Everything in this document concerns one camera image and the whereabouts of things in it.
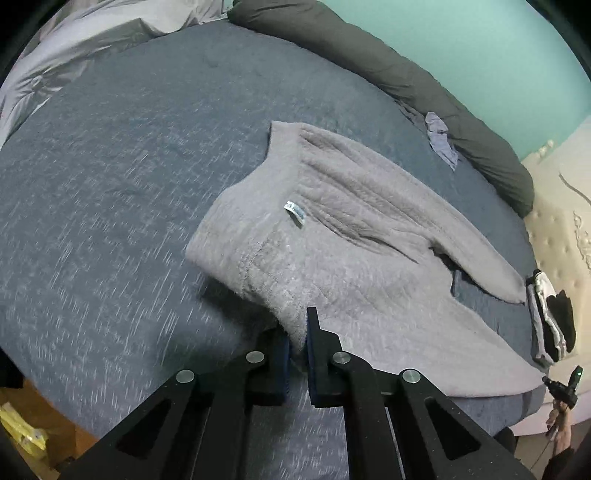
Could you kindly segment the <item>person's right hand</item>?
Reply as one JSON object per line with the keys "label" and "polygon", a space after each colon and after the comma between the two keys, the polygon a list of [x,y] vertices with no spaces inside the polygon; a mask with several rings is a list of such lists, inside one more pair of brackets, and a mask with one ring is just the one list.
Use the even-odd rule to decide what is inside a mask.
{"label": "person's right hand", "polygon": [[571,409],[562,401],[554,400],[546,421],[548,430],[554,430],[553,455],[557,456],[571,447]]}

